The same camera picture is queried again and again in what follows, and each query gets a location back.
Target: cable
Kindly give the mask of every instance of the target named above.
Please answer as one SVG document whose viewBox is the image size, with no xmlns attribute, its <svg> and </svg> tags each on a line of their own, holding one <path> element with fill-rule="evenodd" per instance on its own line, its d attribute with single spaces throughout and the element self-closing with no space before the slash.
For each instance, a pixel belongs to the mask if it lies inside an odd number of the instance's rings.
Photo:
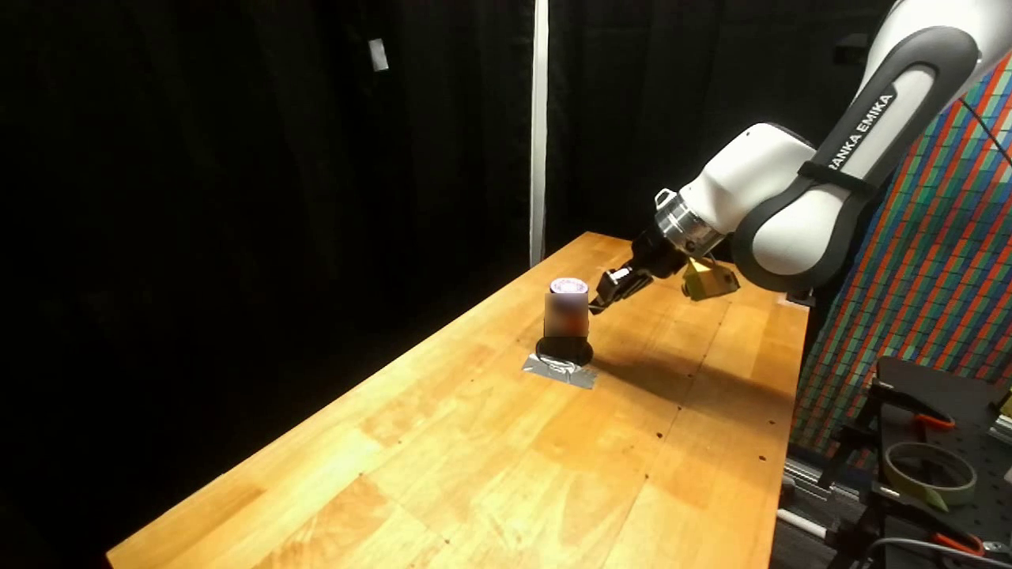
<svg viewBox="0 0 1012 569">
<path fill-rule="evenodd" d="M 984 116 L 968 104 L 968 99 L 959 99 L 965 112 L 973 114 L 973 119 L 979 125 L 979 131 L 988 133 L 988 138 L 1002 152 L 1002 159 L 1012 165 L 1010 150 L 998 144 L 998 136 L 989 133 L 989 128 L 984 125 Z"/>
<path fill-rule="evenodd" d="M 973 556 L 973 552 L 965 552 L 965 551 L 952 551 L 952 548 L 929 545 L 929 542 L 913 542 L 913 539 L 879 539 L 872 548 L 865 548 L 865 552 L 872 552 L 872 551 L 879 551 L 879 548 L 933 551 L 933 552 L 959 556 L 959 560 L 979 563 L 979 566 L 1012 569 L 1012 566 L 1002 563 L 1002 560 Z"/>
</svg>

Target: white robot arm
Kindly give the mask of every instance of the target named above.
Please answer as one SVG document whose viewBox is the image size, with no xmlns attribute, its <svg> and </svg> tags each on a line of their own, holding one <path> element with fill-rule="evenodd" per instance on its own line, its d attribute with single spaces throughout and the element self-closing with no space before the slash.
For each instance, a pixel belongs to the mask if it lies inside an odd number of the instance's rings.
<svg viewBox="0 0 1012 569">
<path fill-rule="evenodd" d="M 846 255 L 854 225 L 908 147 L 1012 52 L 1012 0 L 899 0 L 862 82 L 820 150 L 757 125 L 683 189 L 656 195 L 632 258 L 603 271 L 595 313 L 704 258 L 723 238 L 736 270 L 773 291 L 814 291 Z"/>
</svg>

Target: wooden tabletop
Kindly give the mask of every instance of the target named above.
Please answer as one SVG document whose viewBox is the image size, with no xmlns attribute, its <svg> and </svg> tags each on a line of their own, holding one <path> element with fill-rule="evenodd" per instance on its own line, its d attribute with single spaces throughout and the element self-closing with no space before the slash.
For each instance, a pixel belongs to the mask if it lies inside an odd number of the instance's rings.
<svg viewBox="0 0 1012 569">
<path fill-rule="evenodd" d="M 113 566 L 768 566 L 806 310 L 680 275 L 592 319 L 595 385 L 525 372 L 582 234 L 116 545 Z"/>
</svg>

